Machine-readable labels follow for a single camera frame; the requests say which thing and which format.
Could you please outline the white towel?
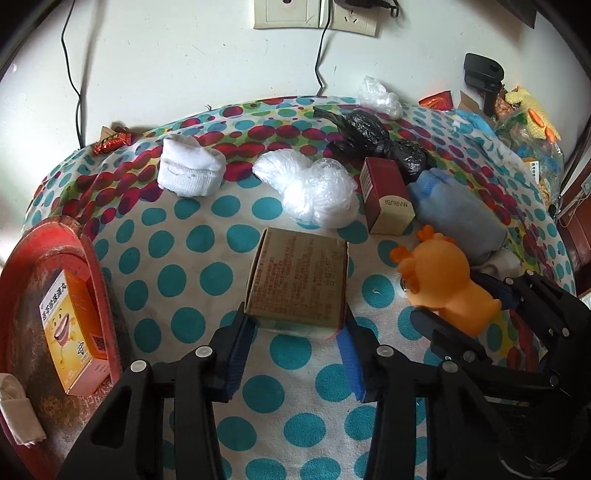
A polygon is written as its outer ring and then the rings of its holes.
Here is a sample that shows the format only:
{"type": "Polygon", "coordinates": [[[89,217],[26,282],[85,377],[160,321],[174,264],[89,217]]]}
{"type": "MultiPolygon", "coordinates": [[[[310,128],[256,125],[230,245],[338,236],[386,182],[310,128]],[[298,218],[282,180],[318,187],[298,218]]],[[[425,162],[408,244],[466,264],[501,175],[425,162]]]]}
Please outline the white towel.
{"type": "Polygon", "coordinates": [[[1,413],[16,444],[29,448],[44,441],[46,434],[16,377],[1,374],[0,395],[1,413]]]}

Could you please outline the orange yellow medicine box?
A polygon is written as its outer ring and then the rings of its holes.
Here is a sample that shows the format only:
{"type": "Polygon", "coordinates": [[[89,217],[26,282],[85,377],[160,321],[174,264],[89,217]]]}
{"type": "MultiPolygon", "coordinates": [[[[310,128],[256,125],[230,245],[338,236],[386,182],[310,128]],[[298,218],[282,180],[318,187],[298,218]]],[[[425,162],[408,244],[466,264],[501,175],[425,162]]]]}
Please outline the orange yellow medicine box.
{"type": "Polygon", "coordinates": [[[106,343],[87,284],[59,272],[39,304],[42,329],[64,392],[93,394],[109,375],[106,343]]]}

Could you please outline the orange rubber chick toy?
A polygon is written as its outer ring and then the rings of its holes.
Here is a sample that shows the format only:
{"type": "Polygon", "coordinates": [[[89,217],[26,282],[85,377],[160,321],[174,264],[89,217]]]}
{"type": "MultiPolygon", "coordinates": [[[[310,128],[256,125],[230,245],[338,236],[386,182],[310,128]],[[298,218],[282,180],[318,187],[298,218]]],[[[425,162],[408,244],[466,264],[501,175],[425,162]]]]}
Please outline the orange rubber chick toy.
{"type": "Polygon", "coordinates": [[[454,239],[431,225],[422,227],[417,238],[412,250],[398,246],[390,251],[409,301],[470,337],[480,335],[502,310],[502,302],[471,279],[468,259],[454,239]]]}

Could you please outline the tan cardboard box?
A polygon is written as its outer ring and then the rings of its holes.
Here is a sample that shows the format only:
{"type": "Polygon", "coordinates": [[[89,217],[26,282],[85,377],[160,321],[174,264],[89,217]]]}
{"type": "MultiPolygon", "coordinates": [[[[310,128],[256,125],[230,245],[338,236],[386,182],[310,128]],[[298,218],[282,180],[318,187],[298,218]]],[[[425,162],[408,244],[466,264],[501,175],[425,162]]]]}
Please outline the tan cardboard box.
{"type": "Polygon", "coordinates": [[[346,309],[347,241],[267,228],[245,291],[245,314],[264,329],[327,339],[346,309]]]}

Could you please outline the light blue cloth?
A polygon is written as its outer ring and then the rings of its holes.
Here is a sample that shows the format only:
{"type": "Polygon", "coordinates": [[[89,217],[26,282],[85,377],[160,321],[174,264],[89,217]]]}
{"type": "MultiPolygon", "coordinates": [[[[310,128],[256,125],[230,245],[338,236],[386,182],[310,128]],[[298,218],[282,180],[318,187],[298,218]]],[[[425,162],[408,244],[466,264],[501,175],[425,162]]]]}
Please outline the light blue cloth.
{"type": "Polygon", "coordinates": [[[438,168],[424,170],[407,185],[417,219],[453,238],[473,265],[501,249],[507,228],[465,185],[438,168]]]}

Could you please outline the red cream Marubi box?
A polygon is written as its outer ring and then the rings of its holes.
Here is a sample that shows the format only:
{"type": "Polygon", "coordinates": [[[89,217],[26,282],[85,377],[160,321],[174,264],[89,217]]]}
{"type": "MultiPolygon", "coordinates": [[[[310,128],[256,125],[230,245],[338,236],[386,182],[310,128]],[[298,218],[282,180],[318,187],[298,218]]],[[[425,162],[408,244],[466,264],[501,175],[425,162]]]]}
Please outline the red cream Marubi box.
{"type": "Polygon", "coordinates": [[[393,160],[368,157],[359,180],[369,233],[403,234],[415,211],[398,165],[393,160]]]}

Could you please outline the round red rusty tray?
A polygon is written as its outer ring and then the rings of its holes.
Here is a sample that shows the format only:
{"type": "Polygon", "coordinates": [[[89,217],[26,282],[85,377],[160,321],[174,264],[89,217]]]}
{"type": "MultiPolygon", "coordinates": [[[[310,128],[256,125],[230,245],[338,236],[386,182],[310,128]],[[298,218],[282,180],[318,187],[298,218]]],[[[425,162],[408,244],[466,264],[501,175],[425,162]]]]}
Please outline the round red rusty tray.
{"type": "Polygon", "coordinates": [[[27,231],[1,273],[1,371],[24,387],[47,438],[19,446],[1,429],[35,479],[53,479],[77,437],[122,375],[107,283],[92,241],[67,216],[47,218],[27,231]],[[69,270],[87,283],[106,341],[111,375],[87,397],[64,393],[42,334],[39,303],[58,273],[69,270]]]}

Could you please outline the white rolled sock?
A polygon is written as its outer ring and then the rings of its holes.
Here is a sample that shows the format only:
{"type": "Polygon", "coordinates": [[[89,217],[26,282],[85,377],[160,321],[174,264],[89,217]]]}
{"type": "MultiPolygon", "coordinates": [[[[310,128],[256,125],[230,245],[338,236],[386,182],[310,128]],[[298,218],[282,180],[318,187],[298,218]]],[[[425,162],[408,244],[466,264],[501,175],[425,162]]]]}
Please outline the white rolled sock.
{"type": "Polygon", "coordinates": [[[163,139],[157,184],[178,197],[207,197],[221,187],[225,156],[202,147],[191,136],[171,134],[163,139]]]}

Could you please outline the red snack wrapper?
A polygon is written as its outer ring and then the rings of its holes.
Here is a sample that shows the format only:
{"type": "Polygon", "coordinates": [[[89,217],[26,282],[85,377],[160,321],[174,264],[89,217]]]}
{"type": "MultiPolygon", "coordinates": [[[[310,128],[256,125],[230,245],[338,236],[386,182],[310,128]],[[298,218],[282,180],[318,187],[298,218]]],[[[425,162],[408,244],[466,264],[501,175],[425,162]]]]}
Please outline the red snack wrapper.
{"type": "Polygon", "coordinates": [[[100,139],[92,145],[92,153],[95,156],[109,154],[123,146],[132,144],[132,133],[126,130],[115,131],[103,126],[100,139]]]}

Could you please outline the black plastic bag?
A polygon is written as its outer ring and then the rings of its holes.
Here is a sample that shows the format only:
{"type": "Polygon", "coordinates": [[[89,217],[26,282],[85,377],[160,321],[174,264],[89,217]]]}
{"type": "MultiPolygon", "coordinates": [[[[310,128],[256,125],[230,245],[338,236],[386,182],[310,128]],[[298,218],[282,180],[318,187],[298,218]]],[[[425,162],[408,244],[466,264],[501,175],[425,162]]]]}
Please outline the black plastic bag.
{"type": "Polygon", "coordinates": [[[312,108],[315,118],[329,120],[338,128],[339,140],[329,143],[335,159],[362,164],[369,157],[394,161],[406,184],[416,181],[423,171],[435,168],[436,161],[416,142],[393,139],[376,115],[355,109],[339,115],[320,107],[312,108]]]}

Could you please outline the yellow knitted duck toy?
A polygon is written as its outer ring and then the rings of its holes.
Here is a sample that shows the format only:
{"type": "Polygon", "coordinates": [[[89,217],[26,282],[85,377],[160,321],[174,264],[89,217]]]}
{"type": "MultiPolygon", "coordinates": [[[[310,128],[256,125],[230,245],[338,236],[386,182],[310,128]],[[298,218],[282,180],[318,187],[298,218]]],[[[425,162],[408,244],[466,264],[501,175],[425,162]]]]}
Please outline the yellow knitted duck toy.
{"type": "Polygon", "coordinates": [[[534,138],[550,143],[557,143],[561,139],[544,108],[527,89],[516,87],[505,94],[505,101],[526,113],[526,126],[534,138]]]}

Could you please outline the small clear plastic bag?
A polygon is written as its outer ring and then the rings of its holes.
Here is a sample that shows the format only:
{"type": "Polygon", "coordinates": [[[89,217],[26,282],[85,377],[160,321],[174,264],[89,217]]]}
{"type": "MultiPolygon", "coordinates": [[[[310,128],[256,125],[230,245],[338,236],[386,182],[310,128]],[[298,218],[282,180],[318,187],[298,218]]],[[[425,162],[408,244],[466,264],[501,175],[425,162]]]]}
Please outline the small clear plastic bag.
{"type": "Polygon", "coordinates": [[[398,120],[403,116],[403,107],[399,96],[389,91],[374,77],[366,76],[363,78],[358,98],[363,106],[384,113],[394,120],[398,120]]]}

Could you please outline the black handheld device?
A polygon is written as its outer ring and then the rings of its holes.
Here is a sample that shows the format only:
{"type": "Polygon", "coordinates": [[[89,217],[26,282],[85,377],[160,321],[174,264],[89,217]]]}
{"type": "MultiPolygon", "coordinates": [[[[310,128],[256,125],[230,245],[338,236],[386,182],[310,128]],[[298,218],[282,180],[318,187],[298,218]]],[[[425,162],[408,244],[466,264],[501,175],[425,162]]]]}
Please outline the black handheld device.
{"type": "Polygon", "coordinates": [[[484,114],[493,116],[496,99],[503,87],[503,67],[488,57],[467,53],[464,59],[464,72],[465,83],[484,95],[484,114]]]}

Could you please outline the black power adapter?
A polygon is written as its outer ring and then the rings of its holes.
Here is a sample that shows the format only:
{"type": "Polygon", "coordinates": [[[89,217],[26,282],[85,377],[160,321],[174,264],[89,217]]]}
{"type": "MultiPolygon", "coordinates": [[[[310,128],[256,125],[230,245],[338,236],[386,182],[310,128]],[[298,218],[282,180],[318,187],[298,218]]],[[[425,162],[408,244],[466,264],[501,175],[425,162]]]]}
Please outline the black power adapter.
{"type": "Polygon", "coordinates": [[[400,14],[400,4],[397,0],[335,0],[335,4],[349,10],[383,8],[390,11],[392,18],[397,18],[400,14]]]}

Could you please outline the white wall socket plate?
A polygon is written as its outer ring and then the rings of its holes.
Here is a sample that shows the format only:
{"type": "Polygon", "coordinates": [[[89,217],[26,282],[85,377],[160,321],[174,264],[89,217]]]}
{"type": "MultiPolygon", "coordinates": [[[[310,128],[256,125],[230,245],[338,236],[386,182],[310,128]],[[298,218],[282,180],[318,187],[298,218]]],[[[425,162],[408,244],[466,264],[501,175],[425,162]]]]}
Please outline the white wall socket plate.
{"type": "Polygon", "coordinates": [[[379,12],[377,8],[342,6],[321,0],[254,0],[253,28],[329,29],[375,37],[379,12]]]}

